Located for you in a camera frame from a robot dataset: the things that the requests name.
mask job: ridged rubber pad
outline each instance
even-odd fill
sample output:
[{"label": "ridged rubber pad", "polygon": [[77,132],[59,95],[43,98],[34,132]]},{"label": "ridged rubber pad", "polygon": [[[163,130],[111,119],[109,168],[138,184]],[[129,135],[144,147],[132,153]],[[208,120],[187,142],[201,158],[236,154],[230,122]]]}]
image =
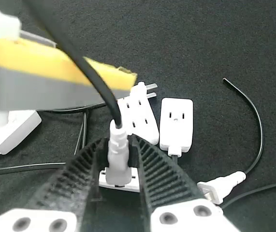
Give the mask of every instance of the ridged rubber pad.
[{"label": "ridged rubber pad", "polygon": [[[138,167],[145,231],[159,206],[202,198],[196,184],[166,154],[146,140],[129,136],[130,167]],[[28,209],[70,211],[81,225],[84,211],[94,210],[99,172],[108,166],[108,139],[87,145],[56,172],[31,198]]]},{"label": "ridged rubber pad", "polygon": [[204,196],[170,157],[146,140],[139,137],[136,140],[140,149],[138,175],[141,204],[144,206],[145,232],[148,232],[150,216],[157,207]]}]

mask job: white extension outlet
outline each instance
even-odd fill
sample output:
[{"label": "white extension outlet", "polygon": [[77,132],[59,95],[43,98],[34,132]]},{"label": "white extension outlet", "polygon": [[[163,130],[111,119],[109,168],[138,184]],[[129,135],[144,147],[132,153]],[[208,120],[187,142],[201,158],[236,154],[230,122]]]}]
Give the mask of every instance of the white extension outlet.
[{"label": "white extension outlet", "polygon": [[161,101],[160,148],[168,155],[182,156],[192,143],[193,103],[190,99],[164,98]]},{"label": "white extension outlet", "polygon": [[10,111],[8,124],[0,127],[0,154],[7,154],[19,145],[39,124],[34,110]]},{"label": "white extension outlet", "polygon": [[139,82],[131,88],[130,96],[117,100],[127,134],[138,135],[153,145],[159,141],[159,131],[148,97],[156,94],[147,94],[147,90],[156,87],[156,84],[145,86]]}]

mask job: white power plug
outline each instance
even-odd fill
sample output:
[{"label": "white power plug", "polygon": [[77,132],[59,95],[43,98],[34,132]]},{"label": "white power plug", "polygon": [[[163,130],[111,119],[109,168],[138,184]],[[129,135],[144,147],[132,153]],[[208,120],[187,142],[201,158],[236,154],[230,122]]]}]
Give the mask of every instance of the white power plug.
[{"label": "white power plug", "polygon": [[158,143],[159,131],[148,102],[148,98],[155,97],[156,93],[147,93],[148,90],[156,87],[156,84],[146,86],[144,82],[139,82],[131,88],[128,97],[117,100],[122,114],[123,127],[116,129],[114,121],[110,124],[109,167],[100,172],[99,185],[101,187],[140,191],[137,169],[127,166],[129,157],[127,135],[136,134],[151,144]]},{"label": "white power plug", "polygon": [[34,110],[10,111],[8,124],[0,127],[0,154],[7,154],[19,145],[39,124]]},{"label": "white power plug", "polygon": [[148,98],[156,93],[147,94],[147,91],[156,87],[139,82],[131,88],[130,96],[117,100],[127,134],[138,135],[153,145],[159,141],[159,131]]},{"label": "white power plug", "polygon": [[182,156],[192,143],[193,103],[190,99],[164,98],[161,101],[160,148],[169,156]]},{"label": "white power plug", "polygon": [[208,182],[199,182],[197,187],[206,199],[214,204],[222,204],[224,198],[231,193],[232,189],[246,179],[246,174],[237,171],[228,176],[221,176]]}]

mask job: black carpet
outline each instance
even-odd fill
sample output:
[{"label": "black carpet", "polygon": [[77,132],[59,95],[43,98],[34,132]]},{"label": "black carpet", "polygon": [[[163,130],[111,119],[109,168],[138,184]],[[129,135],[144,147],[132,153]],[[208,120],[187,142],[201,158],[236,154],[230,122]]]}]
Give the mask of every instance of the black carpet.
[{"label": "black carpet", "polygon": [[[157,83],[151,105],[159,125],[164,97],[194,102],[193,144],[179,165],[195,181],[244,170],[258,151],[253,112],[222,83],[225,76],[256,104],[265,131],[258,167],[231,196],[276,183],[276,1],[274,0],[46,0],[51,14],[83,53],[122,65],[146,84]],[[20,0],[0,0],[23,29],[45,35]],[[0,167],[65,161],[73,155],[81,115],[41,113],[42,124]],[[91,113],[88,140],[108,135],[106,108]],[[0,176],[0,214],[22,207],[54,171]],[[139,196],[104,191],[96,231],[142,231]],[[225,210],[243,232],[276,231],[276,190]]]}]

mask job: screw hole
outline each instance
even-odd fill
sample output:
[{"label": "screw hole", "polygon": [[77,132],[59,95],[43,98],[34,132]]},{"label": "screw hole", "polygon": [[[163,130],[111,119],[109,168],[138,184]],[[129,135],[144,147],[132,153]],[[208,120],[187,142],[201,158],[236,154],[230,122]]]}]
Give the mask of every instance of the screw hole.
[{"label": "screw hole", "polygon": [[24,231],[28,228],[28,226],[30,225],[30,222],[31,220],[29,217],[20,218],[14,223],[13,230],[16,232]]},{"label": "screw hole", "polygon": [[159,220],[162,224],[167,224],[167,225],[173,225],[177,223],[177,218],[174,214],[172,213],[163,213],[160,217]]},{"label": "screw hole", "polygon": [[64,232],[67,228],[67,222],[64,219],[57,219],[50,225],[50,232]]},{"label": "screw hole", "polygon": [[212,214],[211,210],[204,206],[204,205],[199,205],[194,208],[195,215],[199,217],[208,217]]}]

